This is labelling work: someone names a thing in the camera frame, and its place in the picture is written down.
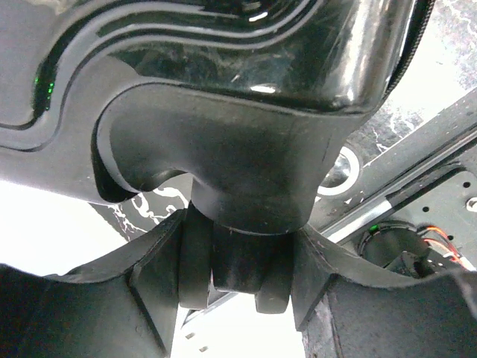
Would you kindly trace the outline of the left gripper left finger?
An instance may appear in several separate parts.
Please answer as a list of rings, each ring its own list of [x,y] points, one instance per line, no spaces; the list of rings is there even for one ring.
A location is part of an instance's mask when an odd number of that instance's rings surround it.
[[[184,212],[64,275],[1,266],[3,357],[169,357]]]

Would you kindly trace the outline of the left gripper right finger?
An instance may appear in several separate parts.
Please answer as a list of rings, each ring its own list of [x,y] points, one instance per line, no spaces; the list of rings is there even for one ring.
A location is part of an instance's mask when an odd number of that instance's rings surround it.
[[[312,227],[294,239],[292,307],[308,357],[474,357],[476,273],[375,266]]]

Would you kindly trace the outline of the white black space suitcase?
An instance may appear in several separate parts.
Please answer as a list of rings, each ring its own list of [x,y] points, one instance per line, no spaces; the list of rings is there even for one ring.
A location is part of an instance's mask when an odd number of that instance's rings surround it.
[[[193,178],[182,306],[282,313],[291,237],[432,1],[3,1],[1,179],[97,204]]]

